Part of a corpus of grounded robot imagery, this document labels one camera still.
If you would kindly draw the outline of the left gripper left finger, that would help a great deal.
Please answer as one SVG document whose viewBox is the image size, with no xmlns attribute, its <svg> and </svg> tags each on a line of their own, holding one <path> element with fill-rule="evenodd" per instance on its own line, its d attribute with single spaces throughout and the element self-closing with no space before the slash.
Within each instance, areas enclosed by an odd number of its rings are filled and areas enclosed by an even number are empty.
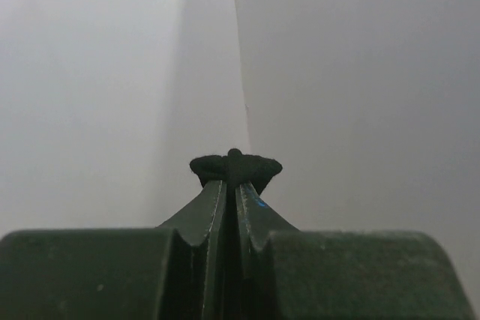
<svg viewBox="0 0 480 320">
<path fill-rule="evenodd" d="M 155 228 L 23 230 L 1 240 L 3 319 L 221 319 L 227 187 Z"/>
</svg>

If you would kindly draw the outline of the black tank top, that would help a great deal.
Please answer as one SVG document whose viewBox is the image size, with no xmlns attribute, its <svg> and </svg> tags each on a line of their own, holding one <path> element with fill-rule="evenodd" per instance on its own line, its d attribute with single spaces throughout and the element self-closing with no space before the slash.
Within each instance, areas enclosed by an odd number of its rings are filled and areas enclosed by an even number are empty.
<svg viewBox="0 0 480 320">
<path fill-rule="evenodd" d="M 267 188 L 270 181 L 283 170 L 275 159 L 259 155 L 243 154 L 232 148 L 227 155 L 206 155 L 190 161 L 190 170 L 204 187 L 210 181 L 224 181 L 236 189 L 251 184 L 258 195 Z"/>
</svg>

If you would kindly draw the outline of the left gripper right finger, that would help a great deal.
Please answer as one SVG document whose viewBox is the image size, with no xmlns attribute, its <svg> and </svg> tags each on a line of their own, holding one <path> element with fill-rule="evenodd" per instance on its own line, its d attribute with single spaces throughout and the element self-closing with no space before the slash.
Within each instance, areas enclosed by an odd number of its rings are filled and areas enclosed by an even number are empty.
<svg viewBox="0 0 480 320">
<path fill-rule="evenodd" d="M 235 194 L 244 319 L 471 319 L 445 250 L 421 232 L 300 231 Z"/>
</svg>

